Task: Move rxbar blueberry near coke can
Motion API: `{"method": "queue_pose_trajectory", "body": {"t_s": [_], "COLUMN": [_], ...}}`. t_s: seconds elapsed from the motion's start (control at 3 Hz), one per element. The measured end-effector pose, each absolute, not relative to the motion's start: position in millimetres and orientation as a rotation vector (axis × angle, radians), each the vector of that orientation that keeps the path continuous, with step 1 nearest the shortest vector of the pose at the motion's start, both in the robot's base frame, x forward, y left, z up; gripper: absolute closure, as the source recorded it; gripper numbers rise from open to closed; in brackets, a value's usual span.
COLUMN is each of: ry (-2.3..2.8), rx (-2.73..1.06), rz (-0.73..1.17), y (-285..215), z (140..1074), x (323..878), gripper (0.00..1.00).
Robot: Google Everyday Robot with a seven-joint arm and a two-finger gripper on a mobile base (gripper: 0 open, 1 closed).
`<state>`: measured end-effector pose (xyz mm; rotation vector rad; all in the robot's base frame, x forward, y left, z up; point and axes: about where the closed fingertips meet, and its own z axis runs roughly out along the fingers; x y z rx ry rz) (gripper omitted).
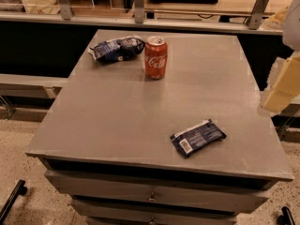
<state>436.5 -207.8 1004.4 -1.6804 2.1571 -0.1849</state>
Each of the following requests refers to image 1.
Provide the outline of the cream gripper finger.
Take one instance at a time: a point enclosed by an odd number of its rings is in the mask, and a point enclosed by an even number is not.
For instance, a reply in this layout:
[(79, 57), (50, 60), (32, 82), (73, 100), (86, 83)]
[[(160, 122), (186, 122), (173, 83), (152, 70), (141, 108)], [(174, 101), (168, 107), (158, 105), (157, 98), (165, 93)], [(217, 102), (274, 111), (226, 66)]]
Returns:
[(271, 113), (280, 113), (299, 95), (300, 54), (287, 59), (278, 58), (262, 92), (262, 107)]

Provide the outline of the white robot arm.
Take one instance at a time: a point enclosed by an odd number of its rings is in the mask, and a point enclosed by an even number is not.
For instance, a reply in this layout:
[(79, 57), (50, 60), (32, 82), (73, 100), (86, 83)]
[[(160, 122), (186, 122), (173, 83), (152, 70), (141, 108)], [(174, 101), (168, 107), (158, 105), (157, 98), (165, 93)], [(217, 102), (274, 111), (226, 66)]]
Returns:
[(270, 113), (282, 112), (300, 95), (300, 0), (292, 0), (286, 8), (282, 41), (293, 54), (285, 60), (278, 59), (269, 73), (261, 107)]

